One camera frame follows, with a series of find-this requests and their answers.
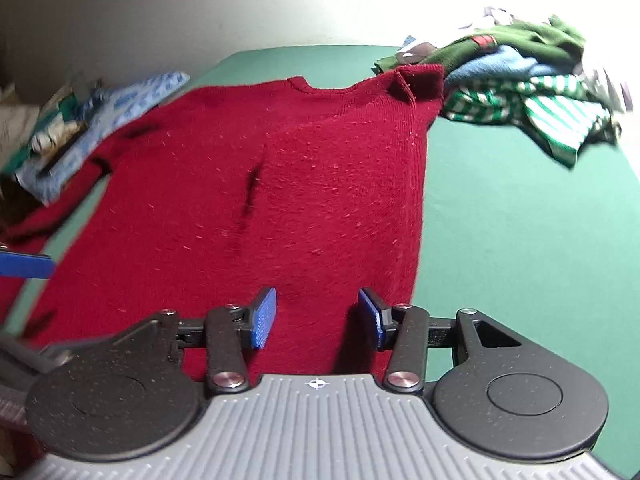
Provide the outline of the green white striped garment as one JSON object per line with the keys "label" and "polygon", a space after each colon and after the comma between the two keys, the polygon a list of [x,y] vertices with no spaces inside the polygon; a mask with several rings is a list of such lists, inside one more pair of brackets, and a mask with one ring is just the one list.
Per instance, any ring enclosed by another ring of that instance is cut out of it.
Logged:
{"label": "green white striped garment", "polygon": [[585,144],[620,135],[610,109],[570,75],[472,79],[449,93],[442,114],[455,122],[518,127],[567,168]]}

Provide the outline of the white work gloves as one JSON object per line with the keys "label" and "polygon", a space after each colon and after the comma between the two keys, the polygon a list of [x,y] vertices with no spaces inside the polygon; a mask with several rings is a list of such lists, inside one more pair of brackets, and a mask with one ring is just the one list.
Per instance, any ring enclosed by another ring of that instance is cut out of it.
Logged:
{"label": "white work gloves", "polygon": [[30,142],[32,152],[43,156],[53,153],[63,146],[77,132],[76,122],[63,122],[37,133]]}

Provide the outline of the light blue garment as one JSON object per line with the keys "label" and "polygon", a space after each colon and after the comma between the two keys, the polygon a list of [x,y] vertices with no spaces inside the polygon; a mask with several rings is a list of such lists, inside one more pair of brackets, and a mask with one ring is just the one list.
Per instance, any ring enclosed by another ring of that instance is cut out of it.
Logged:
{"label": "light blue garment", "polygon": [[457,87],[470,80],[529,80],[537,76],[566,75],[573,66],[539,62],[532,56],[523,56],[509,46],[485,54],[453,70],[444,80],[446,87]]}

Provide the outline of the dark red knit sweater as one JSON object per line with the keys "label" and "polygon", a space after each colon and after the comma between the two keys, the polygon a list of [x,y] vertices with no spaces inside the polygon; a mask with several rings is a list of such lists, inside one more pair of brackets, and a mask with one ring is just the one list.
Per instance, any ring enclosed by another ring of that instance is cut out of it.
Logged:
{"label": "dark red knit sweater", "polygon": [[2,231],[27,250],[107,180],[24,328],[35,346],[114,334],[162,310],[200,318],[266,286],[278,310],[252,376],[381,374],[358,290],[407,302],[442,70],[345,89],[300,77],[203,87],[114,132],[50,206]]}

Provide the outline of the blue white checkered towel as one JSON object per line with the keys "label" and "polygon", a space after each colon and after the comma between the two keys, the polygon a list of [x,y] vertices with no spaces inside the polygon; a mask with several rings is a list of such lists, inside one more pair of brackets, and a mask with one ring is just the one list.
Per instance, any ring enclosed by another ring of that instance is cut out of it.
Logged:
{"label": "blue white checkered towel", "polygon": [[98,99],[98,106],[89,112],[88,129],[70,144],[50,169],[33,157],[16,170],[15,180],[41,203],[49,205],[55,202],[64,185],[78,173],[103,141],[166,101],[189,80],[186,73],[169,72],[125,87],[96,90],[94,96]]}

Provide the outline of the green bed sheet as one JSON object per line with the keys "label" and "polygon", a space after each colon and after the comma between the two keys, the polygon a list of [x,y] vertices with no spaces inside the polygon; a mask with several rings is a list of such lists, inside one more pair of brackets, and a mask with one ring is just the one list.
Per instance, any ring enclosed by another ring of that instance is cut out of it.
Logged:
{"label": "green bed sheet", "polygon": [[[369,76],[339,50],[244,54],[198,88]],[[252,376],[211,393],[205,318],[163,308],[62,353],[22,413],[27,479],[626,479],[639,474],[639,185],[590,146],[575,170],[511,127],[428,127],[412,304],[425,385]]]}

